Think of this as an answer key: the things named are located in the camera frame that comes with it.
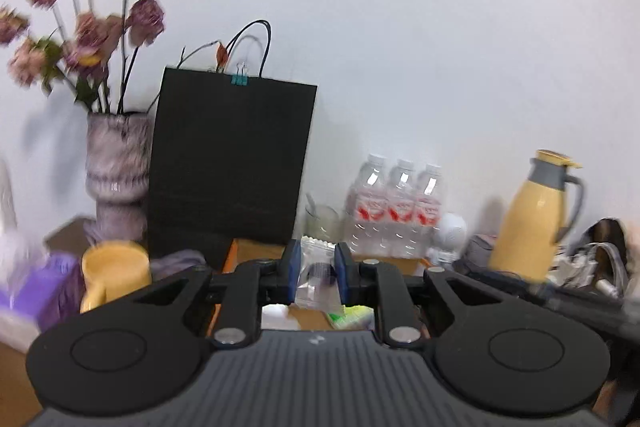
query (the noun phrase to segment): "yellow thermos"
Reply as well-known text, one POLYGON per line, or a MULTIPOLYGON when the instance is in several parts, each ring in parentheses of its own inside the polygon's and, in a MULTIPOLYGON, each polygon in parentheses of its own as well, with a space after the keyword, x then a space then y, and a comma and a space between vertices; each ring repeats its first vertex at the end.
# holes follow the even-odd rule
POLYGON ((567 156, 541 149, 531 163, 529 178, 504 216, 489 268, 542 282, 558 251, 558 243, 575 224, 582 207, 584 185, 579 178, 567 174, 567 167, 580 168, 567 156), (569 223, 565 225, 564 185, 567 183, 577 185, 578 194, 569 223))

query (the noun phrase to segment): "yellow lid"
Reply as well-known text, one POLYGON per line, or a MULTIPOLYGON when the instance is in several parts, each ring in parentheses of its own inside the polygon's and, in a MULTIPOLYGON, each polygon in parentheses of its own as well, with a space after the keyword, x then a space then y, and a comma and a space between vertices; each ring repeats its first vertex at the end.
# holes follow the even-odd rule
POLYGON ((572 161, 569 156, 565 156, 564 154, 560 154, 558 152, 549 151, 547 149, 538 149, 536 151, 536 158, 542 160, 543 162, 553 163, 553 165, 573 167, 575 169, 582 168, 582 165, 572 161))

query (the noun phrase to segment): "bouquet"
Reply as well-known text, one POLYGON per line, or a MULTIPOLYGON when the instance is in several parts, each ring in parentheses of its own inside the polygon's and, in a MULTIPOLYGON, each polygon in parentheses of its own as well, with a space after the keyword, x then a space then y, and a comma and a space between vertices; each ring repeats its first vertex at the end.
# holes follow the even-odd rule
POLYGON ((33 7, 50 10, 56 20, 57 29, 40 38, 30 32, 28 17, 0 7, 0 45, 23 38, 9 60, 10 76, 22 87, 39 83, 46 94, 57 82, 64 82, 88 112, 124 114, 124 96, 136 55, 164 31, 162 8, 157 0, 137 0, 130 7, 129 0, 122 0, 121 13, 102 17, 95 12, 94 0, 86 0, 87 10, 82 9, 80 0, 71 0, 76 21, 70 34, 60 16, 60 1, 28 0, 33 7), (130 57, 127 40, 133 49, 130 57), (118 47, 122 55, 120 95, 112 107, 109 60, 118 47))

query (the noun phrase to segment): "white wall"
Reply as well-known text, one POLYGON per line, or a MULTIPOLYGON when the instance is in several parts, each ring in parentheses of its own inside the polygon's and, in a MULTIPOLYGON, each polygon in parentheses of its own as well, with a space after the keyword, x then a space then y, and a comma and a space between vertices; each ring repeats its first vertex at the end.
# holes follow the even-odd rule
MULTIPOLYGON (((168 29, 140 54, 132 103, 152 97, 183 45, 270 20, 265 75, 319 86, 303 181, 319 201, 341 206, 366 153, 382 152, 441 164, 447 206, 476 226, 511 199, 534 150, 551 148, 584 165, 582 227, 638 214, 640 0, 160 1, 168 29)), ((119 0, 97 3, 119 10, 119 0)), ((54 27, 50 14, 34 20, 41 33, 54 27)), ((10 53, 0 50, 1 64, 10 53)), ((257 70, 258 46, 234 60, 242 55, 257 70)), ((210 55, 193 65, 210 65, 210 55)), ((56 91, 46 100, 0 72, 0 149, 18 219, 41 234, 93 208, 84 116, 56 91)))

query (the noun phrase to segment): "metal screw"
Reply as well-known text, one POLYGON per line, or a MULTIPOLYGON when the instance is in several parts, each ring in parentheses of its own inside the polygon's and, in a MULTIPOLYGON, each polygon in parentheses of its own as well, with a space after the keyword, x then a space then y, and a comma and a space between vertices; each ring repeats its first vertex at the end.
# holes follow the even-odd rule
POLYGON ((389 338, 402 344, 411 344, 420 338, 420 331, 411 326, 398 326, 389 331, 389 338))
POLYGON ((239 344, 246 338, 244 331, 238 328, 222 328, 213 334, 215 341, 220 344, 239 344))

